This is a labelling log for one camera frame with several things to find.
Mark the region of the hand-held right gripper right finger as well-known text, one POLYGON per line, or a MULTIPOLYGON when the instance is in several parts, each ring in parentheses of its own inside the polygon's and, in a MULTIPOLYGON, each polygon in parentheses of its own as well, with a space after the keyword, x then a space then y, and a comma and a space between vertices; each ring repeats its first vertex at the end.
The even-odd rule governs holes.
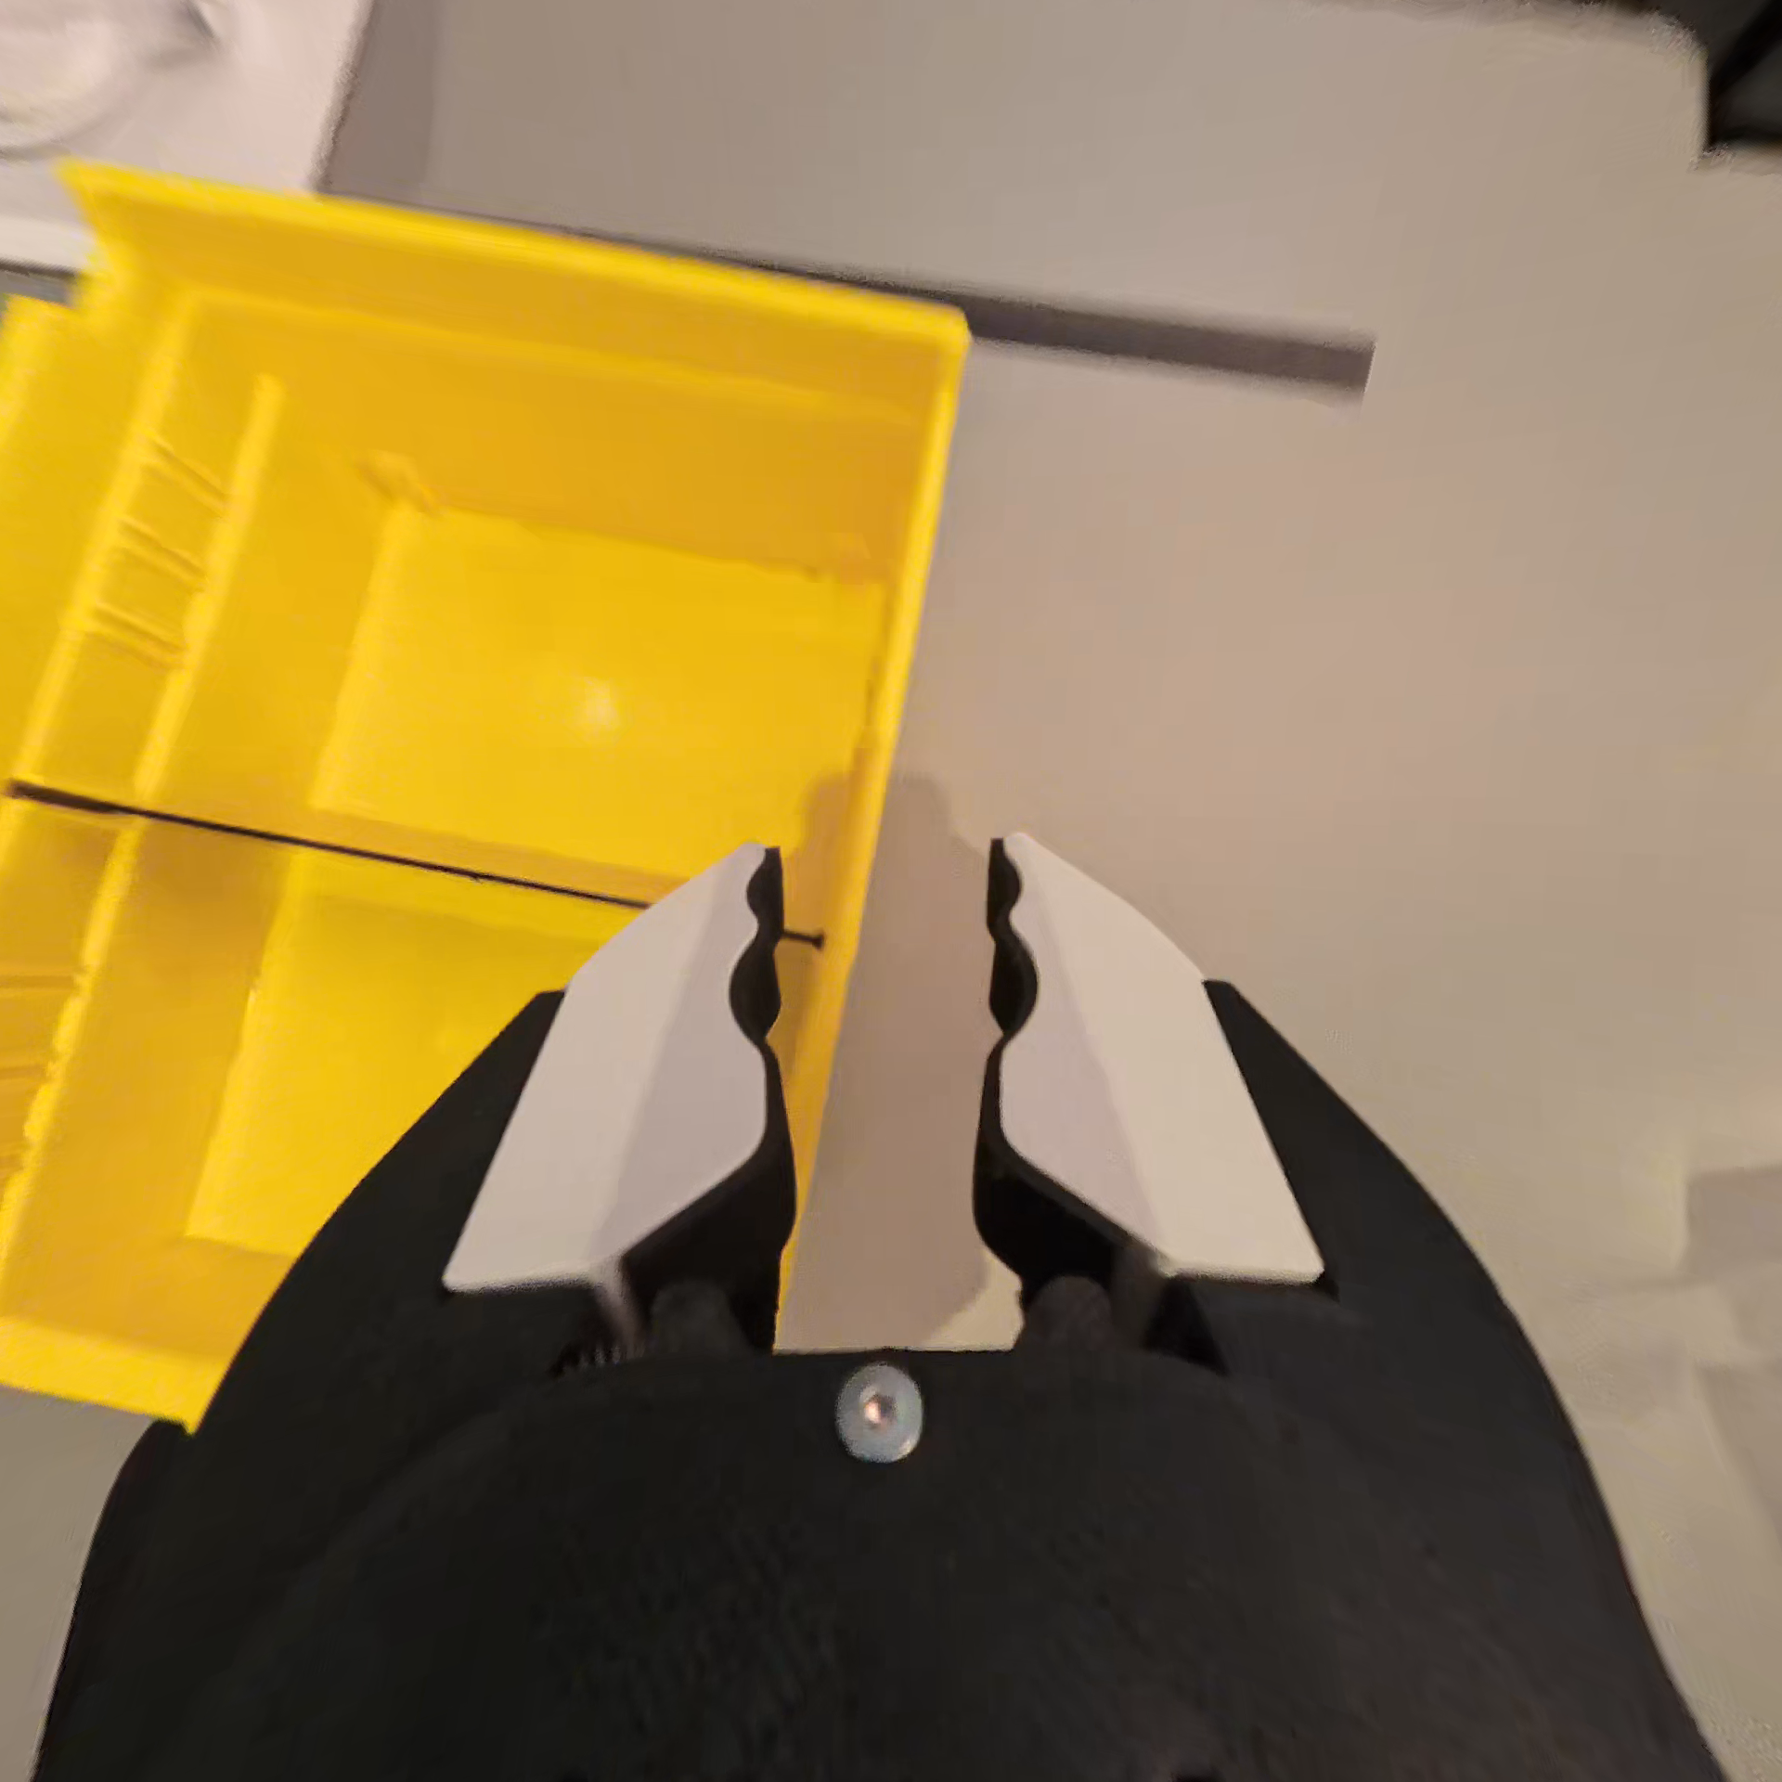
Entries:
POLYGON ((1320 1246, 1200 967, 1025 831, 992 848, 986 930, 997 1038, 972 1215, 1019 1291, 1317 1283, 1320 1246))

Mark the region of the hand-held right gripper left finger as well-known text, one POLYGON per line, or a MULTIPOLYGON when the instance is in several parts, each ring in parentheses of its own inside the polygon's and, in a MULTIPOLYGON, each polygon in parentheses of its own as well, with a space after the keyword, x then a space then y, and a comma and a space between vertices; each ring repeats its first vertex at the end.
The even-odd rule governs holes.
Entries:
POLYGON ((744 1170, 783 1110, 768 1034, 782 853, 748 843, 574 973, 444 1288, 641 1292, 652 1240, 744 1170))

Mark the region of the yellow plastic bin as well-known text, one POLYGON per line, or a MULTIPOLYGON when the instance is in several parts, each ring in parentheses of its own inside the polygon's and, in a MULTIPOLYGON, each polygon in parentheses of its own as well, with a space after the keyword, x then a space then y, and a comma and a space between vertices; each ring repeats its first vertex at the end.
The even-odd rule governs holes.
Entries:
MULTIPOLYGON (((944 305, 64 164, 5 319, 5 794, 661 901, 783 855, 810 1193, 944 508, 944 305)), ((171 888, 5 980, 5 1387, 194 1426, 530 997, 220 943, 171 888)))

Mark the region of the thin black yellow-bin divider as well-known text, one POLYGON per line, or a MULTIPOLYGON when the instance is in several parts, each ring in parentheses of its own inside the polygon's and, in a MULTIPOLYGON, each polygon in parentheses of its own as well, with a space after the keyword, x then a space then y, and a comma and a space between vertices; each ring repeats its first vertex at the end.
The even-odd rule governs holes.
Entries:
POLYGON ((402 973, 563 984, 653 899, 591 894, 518 876, 378 853, 334 840, 107 804, 45 787, 5 794, 5 980, 69 986, 92 930, 146 888, 171 888, 178 961, 223 945, 241 964, 365 964, 384 951, 402 973))

